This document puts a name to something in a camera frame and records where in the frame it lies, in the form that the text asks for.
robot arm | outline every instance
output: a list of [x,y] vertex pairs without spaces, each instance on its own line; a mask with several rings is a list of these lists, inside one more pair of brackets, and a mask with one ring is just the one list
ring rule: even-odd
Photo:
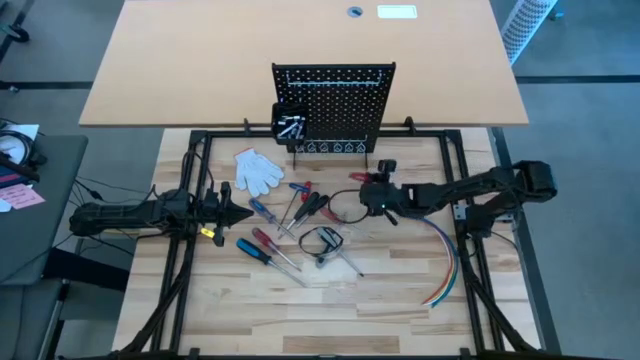
[[393,211],[403,217],[424,217],[442,210],[452,201],[498,193],[486,203],[471,205],[466,210],[468,230],[488,236],[500,215],[525,202],[545,202],[557,194],[551,168],[541,161],[521,161],[512,168],[494,167],[443,185],[403,184],[400,189],[389,182],[395,167],[395,160],[381,160],[379,173],[368,174],[361,186],[360,203],[367,206],[370,216],[384,214],[392,220],[389,211]]
[[199,201],[184,189],[162,193],[156,200],[138,205],[98,205],[88,203],[76,209],[69,219],[70,230],[77,236],[91,236],[105,229],[159,228],[171,235],[195,234],[198,224],[215,223],[213,238],[217,246],[223,246],[222,227],[234,225],[253,215],[253,211],[231,201],[231,187],[225,181],[218,193],[206,191]]

yellow tag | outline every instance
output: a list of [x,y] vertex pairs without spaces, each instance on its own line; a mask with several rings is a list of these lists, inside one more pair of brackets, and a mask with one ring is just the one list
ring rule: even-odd
[[200,229],[200,232],[201,232],[204,236],[208,236],[208,237],[210,237],[210,238],[212,238],[212,239],[213,239],[213,236],[216,234],[216,233],[214,233],[213,231],[211,231],[211,230],[209,230],[209,229],[207,229],[207,228],[202,228],[202,229]]

gray carpet floor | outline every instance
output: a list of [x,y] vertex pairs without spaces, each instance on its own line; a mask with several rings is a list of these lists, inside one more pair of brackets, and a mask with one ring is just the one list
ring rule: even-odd
[[[12,1],[0,21],[15,19],[23,1]],[[492,1],[499,25],[514,3]],[[122,0],[35,1],[24,21],[33,40],[10,47],[0,80],[92,81],[121,6]],[[516,75],[640,74],[639,1],[561,0],[560,6],[566,16],[543,24],[514,65]],[[637,358],[640,242],[633,224],[640,212],[640,162],[634,160],[640,150],[640,84],[521,85],[520,92],[531,125],[505,130],[511,156],[549,162],[560,189],[556,199],[526,212],[562,350]],[[85,134],[89,148],[81,175],[147,189],[162,130],[79,128],[87,95],[0,92],[0,116],[39,123],[48,134]],[[115,190],[103,195],[132,196]],[[130,264],[109,249],[92,256]],[[121,297],[110,301],[97,308],[94,320],[65,326],[59,354],[110,349]]]

wooden table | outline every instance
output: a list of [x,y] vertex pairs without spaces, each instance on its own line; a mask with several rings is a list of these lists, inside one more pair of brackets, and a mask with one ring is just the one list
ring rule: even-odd
[[[396,4],[417,17],[379,17]],[[272,63],[391,62],[384,124],[528,123],[488,0],[149,0],[125,1],[80,125],[267,124]]]
[[[165,131],[154,175],[159,191],[178,186],[180,162],[187,148],[189,132],[188,129]],[[486,129],[464,129],[462,134],[470,173],[483,172],[494,166]],[[225,180],[232,182],[232,199],[241,206],[247,206],[249,194],[233,185],[233,155],[252,146],[284,169],[281,185],[260,198],[278,217],[284,214],[293,195],[286,186],[288,182],[311,180],[315,190],[327,194],[360,185],[349,180],[347,174],[363,170],[362,157],[344,154],[300,156],[294,172],[290,154],[273,139],[214,139],[210,168],[216,187]],[[445,181],[436,139],[379,139],[369,163],[373,167],[378,159],[385,158],[398,160],[398,171],[392,178],[396,184]],[[359,206],[355,198],[353,206]],[[453,235],[449,208],[431,215],[430,219]],[[318,214],[296,233],[327,223]],[[339,259],[333,260],[325,269],[316,269],[313,258],[302,254],[295,242],[285,237],[278,243],[284,253],[301,265],[303,272],[298,275],[311,285],[301,288],[277,270],[263,266],[236,248],[235,241],[239,237],[253,239],[250,231],[254,226],[277,238],[273,226],[253,216],[225,230],[227,243],[223,248],[214,246],[208,238],[198,239],[181,353],[187,353],[191,347],[199,347],[202,354],[210,355],[443,355],[458,354],[461,347],[473,349],[461,276],[450,296],[436,308],[420,306],[447,271],[445,249],[432,229],[406,219],[393,227],[384,217],[378,217],[357,225],[371,238],[348,228],[340,230],[346,239],[345,251],[366,274],[364,278],[358,278]],[[494,230],[512,238],[506,225],[496,225]],[[497,237],[486,239],[485,244],[498,305],[524,338],[538,346],[518,255],[513,246]],[[131,341],[156,306],[167,249],[166,238],[140,240],[114,349]],[[485,339],[489,339],[488,318],[484,308],[480,306],[480,309]],[[169,343],[172,319],[170,310],[164,331],[165,348]]]

tool holder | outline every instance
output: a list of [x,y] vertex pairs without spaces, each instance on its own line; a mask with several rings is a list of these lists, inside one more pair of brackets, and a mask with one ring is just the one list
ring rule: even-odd
[[[373,152],[395,68],[395,63],[273,64],[278,102],[271,129],[276,142],[289,153]],[[305,120],[294,126],[295,119],[285,116]]]

